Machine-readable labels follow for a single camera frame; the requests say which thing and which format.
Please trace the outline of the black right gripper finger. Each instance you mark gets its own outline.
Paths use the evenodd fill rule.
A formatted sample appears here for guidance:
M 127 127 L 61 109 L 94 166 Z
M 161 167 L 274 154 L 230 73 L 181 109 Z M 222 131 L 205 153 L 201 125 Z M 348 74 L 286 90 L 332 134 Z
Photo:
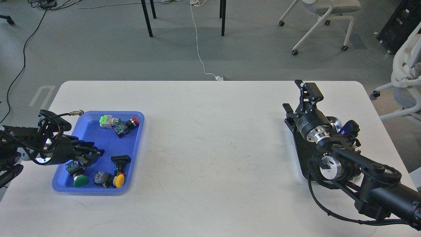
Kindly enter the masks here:
M 300 105 L 294 111 L 289 103 L 283 103 L 286 112 L 285 123 L 292 133 L 299 133 L 298 120 L 301 118 Z
M 317 108 L 317 103 L 324 99 L 316 83 L 295 80 L 295 84 L 300 89 L 299 105 L 295 110 L 297 114 L 306 114 Z

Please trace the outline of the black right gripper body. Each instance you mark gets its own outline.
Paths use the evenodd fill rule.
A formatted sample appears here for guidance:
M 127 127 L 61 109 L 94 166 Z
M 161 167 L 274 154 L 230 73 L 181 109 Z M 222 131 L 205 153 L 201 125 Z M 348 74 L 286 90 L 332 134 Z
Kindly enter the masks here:
M 317 108 L 305 113 L 304 109 L 296 109 L 299 118 L 296 119 L 293 134 L 299 133 L 308 142 L 318 143 L 324 138 L 330 137 L 332 126 L 324 114 Z

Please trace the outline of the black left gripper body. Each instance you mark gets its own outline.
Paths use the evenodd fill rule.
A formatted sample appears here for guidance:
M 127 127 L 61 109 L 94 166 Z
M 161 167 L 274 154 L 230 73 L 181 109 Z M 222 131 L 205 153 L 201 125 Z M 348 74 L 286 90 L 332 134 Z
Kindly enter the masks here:
M 80 147 L 83 146 L 84 141 L 79 140 L 78 137 L 63 135 L 54 143 L 54 150 L 48 154 L 49 161 L 47 165 L 64 164 L 69 160 L 77 160 L 82 155 Z

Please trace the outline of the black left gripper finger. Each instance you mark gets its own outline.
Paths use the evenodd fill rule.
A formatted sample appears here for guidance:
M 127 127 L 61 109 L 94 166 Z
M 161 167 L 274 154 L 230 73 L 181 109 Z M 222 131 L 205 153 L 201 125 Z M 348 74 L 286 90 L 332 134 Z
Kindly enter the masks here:
M 95 164 L 98 161 L 99 157 L 103 156 L 103 154 L 103 149 L 80 150 L 76 152 L 76 159 L 84 167 L 89 167 Z
M 94 142 L 74 141 L 74 152 L 96 152 Z

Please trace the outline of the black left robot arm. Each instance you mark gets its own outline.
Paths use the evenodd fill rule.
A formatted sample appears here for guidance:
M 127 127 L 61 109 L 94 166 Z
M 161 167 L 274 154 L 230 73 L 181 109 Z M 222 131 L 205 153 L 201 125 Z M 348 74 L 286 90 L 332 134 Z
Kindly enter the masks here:
M 40 110 L 38 128 L 3 126 L 1 130 L 1 187 L 4 187 L 23 170 L 19 160 L 31 160 L 42 166 L 65 164 L 73 178 L 73 185 L 87 184 L 85 168 L 96 163 L 104 150 L 94 142 L 79 140 L 65 135 L 72 129 L 71 123 L 63 119 L 65 114 Z

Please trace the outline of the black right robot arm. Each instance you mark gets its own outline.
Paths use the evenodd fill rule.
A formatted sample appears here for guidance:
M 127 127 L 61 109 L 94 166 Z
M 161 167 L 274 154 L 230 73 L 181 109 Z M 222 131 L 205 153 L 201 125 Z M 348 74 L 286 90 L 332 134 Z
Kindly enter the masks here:
M 296 110 L 284 103 L 285 123 L 293 135 L 302 176 L 315 203 L 336 219 L 365 225 L 405 224 L 420 230 L 420 193 L 401 184 L 401 172 L 361 155 L 360 131 L 354 120 L 344 125 L 326 117 L 317 103 L 323 95 L 315 83 L 295 80 L 300 90 Z M 315 197 L 312 182 L 349 195 L 359 214 L 370 221 L 343 217 L 324 207 Z

